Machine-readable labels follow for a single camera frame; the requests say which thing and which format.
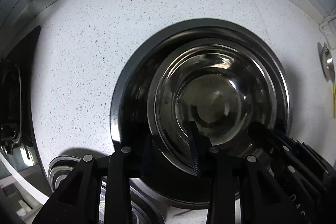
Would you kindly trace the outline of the large steel bowl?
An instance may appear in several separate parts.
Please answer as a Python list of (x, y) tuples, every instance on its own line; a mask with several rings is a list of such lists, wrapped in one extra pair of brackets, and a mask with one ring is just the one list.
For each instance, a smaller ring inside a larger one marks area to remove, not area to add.
[(195, 174), (187, 122), (212, 146), (241, 153), (251, 121), (274, 126), (277, 98), (266, 67), (238, 43), (197, 39), (172, 51), (159, 65), (147, 98), (151, 134), (175, 167)]

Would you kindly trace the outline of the small steel bowl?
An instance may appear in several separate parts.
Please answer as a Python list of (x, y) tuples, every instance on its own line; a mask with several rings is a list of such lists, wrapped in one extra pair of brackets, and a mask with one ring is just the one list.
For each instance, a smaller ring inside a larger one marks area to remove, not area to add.
[(318, 42), (317, 48), (325, 80), (327, 82), (330, 81), (332, 83), (335, 83), (335, 70), (331, 51), (329, 50), (326, 43), (321, 44), (320, 42)]

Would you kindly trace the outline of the black gas hob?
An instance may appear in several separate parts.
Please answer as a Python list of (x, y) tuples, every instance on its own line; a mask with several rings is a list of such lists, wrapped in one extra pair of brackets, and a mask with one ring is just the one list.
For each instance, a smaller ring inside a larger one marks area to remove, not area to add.
[(1, 154), (18, 171), (38, 163), (31, 114), (31, 77), (41, 26), (1, 58)]

